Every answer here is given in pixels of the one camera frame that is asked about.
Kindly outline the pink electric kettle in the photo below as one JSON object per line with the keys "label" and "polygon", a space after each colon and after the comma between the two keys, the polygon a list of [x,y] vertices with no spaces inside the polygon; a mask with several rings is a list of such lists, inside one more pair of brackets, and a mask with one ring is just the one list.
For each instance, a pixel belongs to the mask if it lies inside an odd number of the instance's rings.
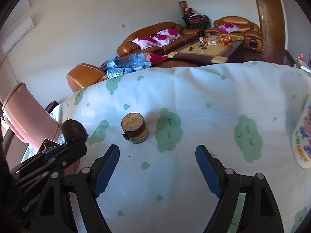
{"label": "pink electric kettle", "polygon": [[25,83],[18,83],[6,97],[4,120],[14,134],[24,143],[39,150],[43,141],[57,141],[60,125],[40,105]]}

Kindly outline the white cloud-print tablecloth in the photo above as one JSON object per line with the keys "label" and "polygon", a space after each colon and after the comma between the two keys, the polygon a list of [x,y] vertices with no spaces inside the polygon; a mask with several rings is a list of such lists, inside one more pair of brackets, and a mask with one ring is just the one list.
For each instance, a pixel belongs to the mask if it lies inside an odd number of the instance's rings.
{"label": "white cloud-print tablecloth", "polygon": [[[195,159],[204,145],[239,174],[263,173],[285,232],[310,209],[310,170],[296,162],[292,134],[310,101],[310,77],[266,62],[149,68],[96,83],[52,111],[86,129],[89,167],[110,145],[120,159],[97,202],[112,232],[203,232],[217,205]],[[123,138],[140,113],[145,141]]]}

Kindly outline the pink floral cushion right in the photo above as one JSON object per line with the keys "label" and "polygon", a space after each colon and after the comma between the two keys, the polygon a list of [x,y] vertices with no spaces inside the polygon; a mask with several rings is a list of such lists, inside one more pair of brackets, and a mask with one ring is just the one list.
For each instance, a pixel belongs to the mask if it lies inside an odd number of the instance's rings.
{"label": "pink floral cushion right", "polygon": [[159,47],[163,47],[163,46],[170,44],[175,39],[178,39],[180,37],[182,37],[182,35],[179,32],[177,32],[176,30],[173,30],[172,28],[168,28],[165,30],[161,30],[152,38],[158,42]]}

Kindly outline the stacked dark chairs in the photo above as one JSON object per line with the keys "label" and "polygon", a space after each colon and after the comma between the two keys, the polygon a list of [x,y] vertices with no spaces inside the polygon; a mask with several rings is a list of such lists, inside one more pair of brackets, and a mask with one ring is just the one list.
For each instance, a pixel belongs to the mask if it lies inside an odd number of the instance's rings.
{"label": "stacked dark chairs", "polygon": [[198,13],[195,14],[184,13],[182,19],[184,20],[187,29],[206,30],[208,28],[211,28],[210,20],[206,15],[201,15]]}

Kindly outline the fruit pile on coffee table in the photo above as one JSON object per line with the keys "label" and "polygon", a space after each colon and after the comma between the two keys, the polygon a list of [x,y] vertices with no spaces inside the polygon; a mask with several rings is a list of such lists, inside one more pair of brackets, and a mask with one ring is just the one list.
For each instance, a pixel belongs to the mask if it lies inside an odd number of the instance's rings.
{"label": "fruit pile on coffee table", "polygon": [[220,43],[222,46],[227,46],[232,42],[232,36],[227,34],[227,35],[219,35],[217,37],[218,43]]}

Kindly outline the long brown leather sofa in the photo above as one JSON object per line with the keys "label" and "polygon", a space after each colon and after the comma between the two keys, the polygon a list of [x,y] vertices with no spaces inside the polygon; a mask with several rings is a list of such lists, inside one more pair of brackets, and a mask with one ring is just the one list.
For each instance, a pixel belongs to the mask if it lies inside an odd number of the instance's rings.
{"label": "long brown leather sofa", "polygon": [[167,55],[180,47],[197,41],[201,29],[184,29],[174,22],[163,22],[142,28],[130,34],[118,47],[118,56],[139,53]]}

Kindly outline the dark brown passion fruit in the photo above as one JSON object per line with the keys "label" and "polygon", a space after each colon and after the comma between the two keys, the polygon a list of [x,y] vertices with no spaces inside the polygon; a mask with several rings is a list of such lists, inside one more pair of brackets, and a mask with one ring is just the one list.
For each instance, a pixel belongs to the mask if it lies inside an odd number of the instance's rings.
{"label": "dark brown passion fruit", "polygon": [[66,143],[86,143],[88,134],[84,126],[74,119],[68,119],[61,124],[61,133]]}

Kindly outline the pink floral cushion left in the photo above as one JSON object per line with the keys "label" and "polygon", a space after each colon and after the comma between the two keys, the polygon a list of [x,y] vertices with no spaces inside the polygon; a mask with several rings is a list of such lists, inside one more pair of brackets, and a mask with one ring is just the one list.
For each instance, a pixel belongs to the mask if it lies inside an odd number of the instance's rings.
{"label": "pink floral cushion left", "polygon": [[138,45],[140,50],[159,46],[158,42],[155,41],[152,37],[138,37],[134,39],[132,43]]}

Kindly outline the brown wooden door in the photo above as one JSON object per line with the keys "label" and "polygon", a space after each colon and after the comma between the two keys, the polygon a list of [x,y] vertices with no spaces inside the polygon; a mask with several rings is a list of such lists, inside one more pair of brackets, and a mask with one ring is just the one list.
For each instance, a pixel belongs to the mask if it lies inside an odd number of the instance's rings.
{"label": "brown wooden door", "polygon": [[256,0],[264,48],[285,50],[285,22],[281,0]]}

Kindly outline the white set-top box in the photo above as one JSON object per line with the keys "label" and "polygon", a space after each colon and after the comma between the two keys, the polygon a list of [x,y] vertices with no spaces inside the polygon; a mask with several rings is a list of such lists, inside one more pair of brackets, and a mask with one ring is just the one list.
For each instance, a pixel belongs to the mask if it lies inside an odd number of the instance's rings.
{"label": "white set-top box", "polygon": [[304,70],[305,72],[311,73],[310,67],[307,65],[305,61],[302,61],[299,58],[295,59],[296,67]]}

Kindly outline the white wall air conditioner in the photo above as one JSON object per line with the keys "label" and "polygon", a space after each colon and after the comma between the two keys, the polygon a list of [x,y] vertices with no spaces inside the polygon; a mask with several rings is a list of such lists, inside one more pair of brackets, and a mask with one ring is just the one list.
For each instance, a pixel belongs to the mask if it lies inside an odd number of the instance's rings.
{"label": "white wall air conditioner", "polygon": [[31,30],[35,28],[33,19],[30,16],[19,25],[2,44],[2,50],[7,55]]}

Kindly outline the blue plaid blanket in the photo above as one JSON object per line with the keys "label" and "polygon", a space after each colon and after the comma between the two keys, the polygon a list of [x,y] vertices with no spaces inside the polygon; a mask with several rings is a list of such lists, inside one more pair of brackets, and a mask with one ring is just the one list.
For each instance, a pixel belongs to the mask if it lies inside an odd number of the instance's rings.
{"label": "blue plaid blanket", "polygon": [[126,59],[116,56],[104,62],[99,68],[108,78],[118,77],[151,67],[151,55],[133,54]]}

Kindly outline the wooden coffee table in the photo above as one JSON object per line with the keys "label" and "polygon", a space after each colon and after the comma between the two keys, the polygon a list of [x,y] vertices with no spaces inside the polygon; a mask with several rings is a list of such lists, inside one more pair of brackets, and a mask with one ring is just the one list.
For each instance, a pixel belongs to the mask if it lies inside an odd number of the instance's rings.
{"label": "wooden coffee table", "polygon": [[219,35],[209,35],[167,55],[170,59],[183,60],[196,65],[240,63],[244,60],[244,39],[232,36],[232,42],[222,46],[217,41]]}

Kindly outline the sugarcane piece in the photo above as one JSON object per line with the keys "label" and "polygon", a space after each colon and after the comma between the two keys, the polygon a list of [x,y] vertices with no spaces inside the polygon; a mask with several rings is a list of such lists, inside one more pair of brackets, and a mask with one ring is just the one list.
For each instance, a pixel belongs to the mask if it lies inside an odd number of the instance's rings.
{"label": "sugarcane piece", "polygon": [[121,120],[123,138],[133,144],[146,140],[149,131],[144,117],[140,113],[129,113]]}

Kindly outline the white mug with lid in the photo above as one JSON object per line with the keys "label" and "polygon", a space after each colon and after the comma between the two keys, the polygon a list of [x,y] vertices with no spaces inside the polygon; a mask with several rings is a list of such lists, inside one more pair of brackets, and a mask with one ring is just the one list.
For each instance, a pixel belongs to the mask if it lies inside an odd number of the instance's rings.
{"label": "white mug with lid", "polygon": [[291,140],[294,158],[303,169],[308,169],[311,165],[310,133],[310,104],[306,104],[299,118],[299,122],[294,129]]}

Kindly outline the pink floral cushion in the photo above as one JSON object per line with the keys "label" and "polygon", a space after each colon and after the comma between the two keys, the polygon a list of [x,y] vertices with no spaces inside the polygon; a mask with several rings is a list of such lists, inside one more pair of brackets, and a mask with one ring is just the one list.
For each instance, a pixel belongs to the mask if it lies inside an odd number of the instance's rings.
{"label": "pink floral cushion", "polygon": [[152,37],[138,37],[134,39],[132,43],[138,45],[140,50],[159,46],[158,42],[155,41]]}
{"label": "pink floral cushion", "polygon": [[158,42],[159,47],[163,47],[163,46],[170,44],[175,39],[178,39],[180,37],[182,37],[182,35],[179,32],[177,32],[176,30],[173,30],[172,28],[168,28],[165,30],[161,30],[152,38]]}

